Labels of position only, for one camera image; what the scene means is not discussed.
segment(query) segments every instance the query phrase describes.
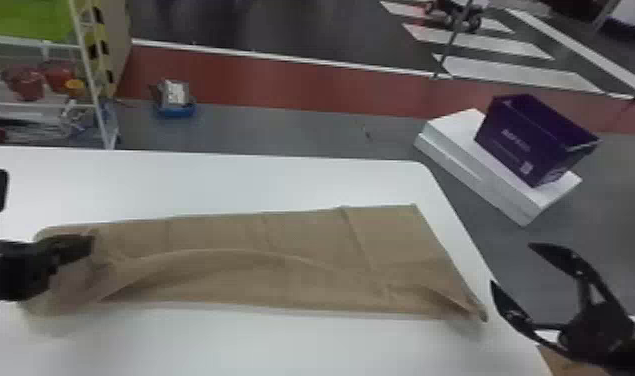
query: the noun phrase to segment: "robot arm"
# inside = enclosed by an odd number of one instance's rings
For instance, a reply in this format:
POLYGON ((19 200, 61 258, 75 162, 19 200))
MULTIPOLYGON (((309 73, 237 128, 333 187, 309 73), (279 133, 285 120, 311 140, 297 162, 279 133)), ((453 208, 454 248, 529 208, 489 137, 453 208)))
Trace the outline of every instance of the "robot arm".
MULTIPOLYGON (((0 212, 4 209, 8 175, 0 170, 0 212)), ((91 254, 93 238, 54 236, 36 243, 0 241, 0 300, 23 301, 49 288, 58 267, 91 254)))
POLYGON ((568 248, 538 243, 529 247, 576 281, 581 310, 566 324, 535 323, 501 287, 491 282, 499 314, 525 337, 570 360, 635 375, 635 323, 599 273, 568 248), (593 290, 601 296, 599 303, 595 303, 593 290), (541 338, 537 330, 559 332, 557 343, 541 338))

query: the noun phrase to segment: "scooter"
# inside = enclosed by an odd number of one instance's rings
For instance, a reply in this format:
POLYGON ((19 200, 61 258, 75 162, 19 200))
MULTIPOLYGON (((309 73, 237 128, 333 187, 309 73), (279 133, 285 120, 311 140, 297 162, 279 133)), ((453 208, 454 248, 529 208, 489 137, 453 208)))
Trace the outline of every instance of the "scooter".
MULTIPOLYGON (((443 25, 450 30, 454 30, 457 20, 459 20, 460 15, 464 12, 464 8, 464 5, 460 5, 454 0, 429 0, 424 6, 424 13, 431 15, 431 13, 436 10, 445 13, 443 25)), ((475 33, 476 30, 480 29, 480 26, 483 24, 484 11, 482 5, 472 5, 469 8, 469 12, 464 19, 468 24, 466 31, 475 33)))

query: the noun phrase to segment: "stack of white boards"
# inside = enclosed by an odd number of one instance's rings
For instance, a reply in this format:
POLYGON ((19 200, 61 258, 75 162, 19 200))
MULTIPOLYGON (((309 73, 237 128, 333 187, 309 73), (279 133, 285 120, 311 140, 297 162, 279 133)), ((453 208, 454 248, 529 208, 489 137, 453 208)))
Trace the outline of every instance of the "stack of white boards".
POLYGON ((415 147, 520 226, 581 182, 569 171, 555 182, 530 187, 475 141, 483 120, 485 115, 476 109, 429 120, 415 147))

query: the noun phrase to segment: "purple box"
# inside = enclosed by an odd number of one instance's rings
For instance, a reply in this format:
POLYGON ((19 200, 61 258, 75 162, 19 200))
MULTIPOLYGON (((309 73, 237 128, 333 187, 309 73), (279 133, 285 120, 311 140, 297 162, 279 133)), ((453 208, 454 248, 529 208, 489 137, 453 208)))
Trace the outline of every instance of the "purple box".
POLYGON ((476 142, 531 187, 564 175, 600 143, 531 95, 495 97, 476 142))

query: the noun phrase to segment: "white table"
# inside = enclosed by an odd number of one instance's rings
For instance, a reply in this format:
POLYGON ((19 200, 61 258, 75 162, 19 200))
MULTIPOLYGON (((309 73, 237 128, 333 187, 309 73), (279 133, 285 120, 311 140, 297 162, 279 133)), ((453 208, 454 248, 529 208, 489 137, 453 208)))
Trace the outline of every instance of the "white table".
POLYGON ((2 374, 549 374, 534 345, 497 316, 489 269, 419 163, 0 147, 0 168, 10 173, 0 238, 16 240, 65 223, 415 203, 491 316, 480 325, 153 304, 35 320, 5 303, 2 374))

